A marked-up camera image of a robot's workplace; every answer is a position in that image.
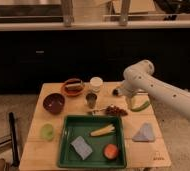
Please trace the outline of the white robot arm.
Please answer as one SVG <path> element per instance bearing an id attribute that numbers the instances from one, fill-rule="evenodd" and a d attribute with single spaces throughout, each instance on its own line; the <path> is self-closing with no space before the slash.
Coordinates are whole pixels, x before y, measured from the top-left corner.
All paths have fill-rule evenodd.
<path id="1" fill-rule="evenodd" d="M 139 90 L 144 90 L 190 121 L 190 92 L 154 78 L 153 73 L 154 65 L 149 60 L 142 60 L 127 67 L 123 72 L 121 93 L 131 99 Z"/>

